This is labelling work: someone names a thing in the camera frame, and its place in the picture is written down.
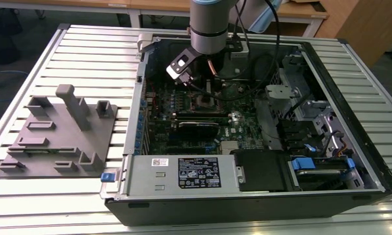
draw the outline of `wooden table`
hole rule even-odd
[[[191,0],[0,0],[0,7],[129,14],[131,24],[141,28],[141,15],[189,16]],[[313,37],[328,18],[311,4],[288,2],[277,11],[280,21],[308,24],[304,37]]]

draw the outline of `power supply label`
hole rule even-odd
[[[220,188],[217,158],[179,158],[180,188]]]

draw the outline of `aluminum table surface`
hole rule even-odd
[[[140,33],[184,35],[185,31],[72,25],[58,29],[0,120],[0,160],[14,142],[32,95],[49,95],[58,84],[76,86],[87,103],[108,99],[120,107],[105,162],[121,165],[135,85]],[[251,35],[252,38],[273,36]],[[299,41],[297,37],[284,37]],[[348,45],[333,39],[305,39],[392,170],[392,98]],[[280,220],[192,226],[125,227],[99,196],[100,179],[0,179],[0,234],[392,234],[392,201],[361,206],[324,219]],[[108,185],[115,191],[116,185]]]

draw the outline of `sticker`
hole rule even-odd
[[[168,166],[168,158],[153,158],[151,166]]]
[[[320,16],[320,15],[311,15],[311,18],[327,18],[327,16]]]
[[[180,188],[220,188],[217,158],[179,158]]]
[[[125,4],[108,4],[108,6],[127,7],[127,5],[125,5]]]

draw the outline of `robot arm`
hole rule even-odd
[[[268,0],[277,9],[281,0]],[[228,37],[228,23],[235,23],[241,12],[244,27],[264,32],[272,11],[265,0],[191,0],[191,47],[187,48],[167,67],[167,72],[179,83],[189,82],[188,66],[200,57],[213,58],[224,53]]]

